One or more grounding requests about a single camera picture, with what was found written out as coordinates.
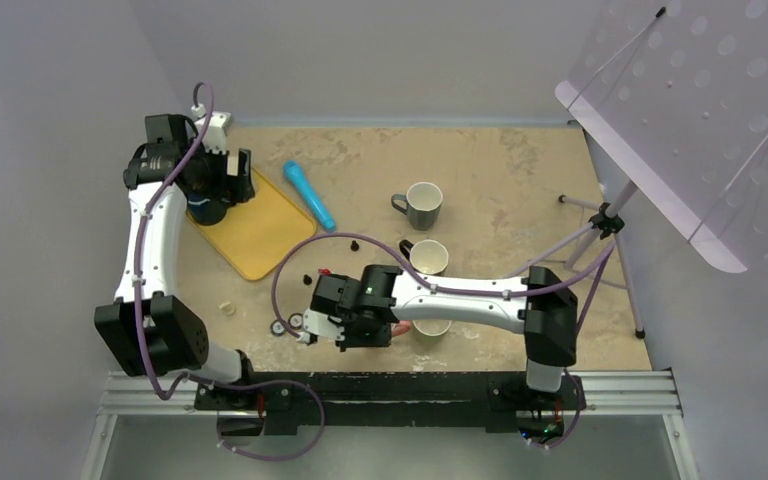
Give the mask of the light green mug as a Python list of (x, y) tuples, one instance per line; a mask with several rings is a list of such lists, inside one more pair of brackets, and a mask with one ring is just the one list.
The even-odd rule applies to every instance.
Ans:
[(412, 323), (412, 330), (418, 338), (431, 340), (445, 336), (452, 325), (449, 320), (417, 320)]

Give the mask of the black mug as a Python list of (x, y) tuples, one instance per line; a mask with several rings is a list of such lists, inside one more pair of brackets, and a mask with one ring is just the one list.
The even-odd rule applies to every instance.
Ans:
[(407, 239), (398, 244), (402, 255), (409, 261), (415, 271), (421, 274), (441, 276), (449, 265), (449, 251), (440, 242), (424, 239), (416, 243)]

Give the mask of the grey mug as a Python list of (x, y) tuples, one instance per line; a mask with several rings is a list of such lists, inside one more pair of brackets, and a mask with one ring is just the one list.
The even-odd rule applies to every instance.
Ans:
[(405, 194), (393, 194), (391, 206), (406, 216), (411, 227), (418, 231), (430, 230), (439, 218), (443, 192), (434, 183), (417, 182)]

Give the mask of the pink mug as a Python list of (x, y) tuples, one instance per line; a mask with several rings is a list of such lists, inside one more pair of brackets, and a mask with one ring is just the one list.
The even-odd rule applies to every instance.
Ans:
[(412, 325), (408, 321), (400, 321), (398, 324), (394, 325), (392, 328), (392, 336), (398, 337), (401, 335), (404, 335), (408, 333), (412, 329)]

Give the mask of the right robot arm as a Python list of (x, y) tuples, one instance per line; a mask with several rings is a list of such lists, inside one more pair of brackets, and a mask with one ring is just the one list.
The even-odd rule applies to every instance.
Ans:
[(577, 361), (578, 298), (554, 272), (532, 266), (523, 276), (464, 279), (411, 268), (369, 265), (360, 278), (319, 276), (302, 329), (341, 350), (383, 348), (402, 322), (445, 320), (490, 326), (522, 337), (524, 399), (544, 407)]

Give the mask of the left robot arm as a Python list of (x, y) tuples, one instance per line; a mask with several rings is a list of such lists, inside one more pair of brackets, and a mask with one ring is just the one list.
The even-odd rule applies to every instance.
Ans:
[(244, 409), (258, 395), (250, 361), (209, 340), (204, 322), (180, 299), (176, 280), (185, 217), (216, 225), (255, 196), (250, 152), (227, 146), (231, 123), (225, 112), (145, 118), (146, 141), (123, 172), (130, 214), (126, 263), (112, 302), (96, 308), (94, 325), (126, 375), (179, 373), (220, 384), (220, 397)]

